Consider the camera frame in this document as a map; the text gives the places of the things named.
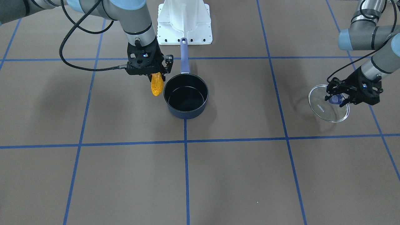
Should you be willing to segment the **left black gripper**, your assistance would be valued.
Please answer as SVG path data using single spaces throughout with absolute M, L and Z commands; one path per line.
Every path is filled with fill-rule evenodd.
M 346 94 L 348 97 L 344 98 L 344 100 L 339 100 L 339 97 L 337 97 L 337 101 L 332 101 L 332 103 L 338 104 L 340 107 L 349 103 L 378 104 L 380 102 L 380 94 L 383 92 L 381 80 L 382 76 L 380 74 L 372 80 L 368 79 L 362 73 L 361 68 L 358 68 L 344 80 L 334 77 L 328 81 L 326 87 L 327 96 L 324 97 L 324 100 L 330 101 L 333 96 Z

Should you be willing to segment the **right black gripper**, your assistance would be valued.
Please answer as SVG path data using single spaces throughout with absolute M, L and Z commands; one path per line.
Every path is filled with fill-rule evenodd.
M 157 39 L 146 46 L 142 46 L 138 40 L 135 43 L 139 45 L 129 43 L 127 46 L 128 62 L 125 68 L 127 73 L 148 76 L 149 81 L 152 81 L 152 74 L 160 73 L 162 80 L 166 81 L 165 75 L 171 73 L 174 56 L 164 55 Z

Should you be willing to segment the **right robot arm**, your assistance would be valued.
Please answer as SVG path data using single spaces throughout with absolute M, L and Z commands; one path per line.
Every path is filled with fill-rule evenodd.
M 73 24 L 59 48 L 59 56 L 66 65 L 96 72 L 97 69 L 79 67 L 66 61 L 63 56 L 66 41 L 76 29 L 89 34 L 101 34 L 118 21 L 128 40 L 128 62 L 126 65 L 105 68 L 105 71 L 124 69 L 129 75 L 147 76 L 152 83 L 165 81 L 165 74 L 171 72 L 174 58 L 161 52 L 145 0 L 2 0 L 1 24 L 57 7 L 62 8 Z M 86 30 L 81 23 L 90 15 L 110 20 L 111 23 L 101 31 Z

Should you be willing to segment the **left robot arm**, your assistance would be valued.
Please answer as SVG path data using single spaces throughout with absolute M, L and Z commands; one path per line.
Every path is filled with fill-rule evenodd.
M 344 80 L 329 76 L 325 101 L 340 107 L 349 103 L 375 105 L 380 102 L 382 80 L 400 66 L 399 1 L 391 1 L 394 23 L 378 26 L 386 4 L 386 0 L 360 0 L 350 27 L 340 31 L 338 46 L 341 50 L 370 50 L 371 58 Z

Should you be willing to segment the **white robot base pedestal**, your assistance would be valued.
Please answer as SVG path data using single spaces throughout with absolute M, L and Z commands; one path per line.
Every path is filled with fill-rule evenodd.
M 203 0 L 166 0 L 158 6 L 157 40 L 160 45 L 189 45 L 213 42 L 210 6 Z

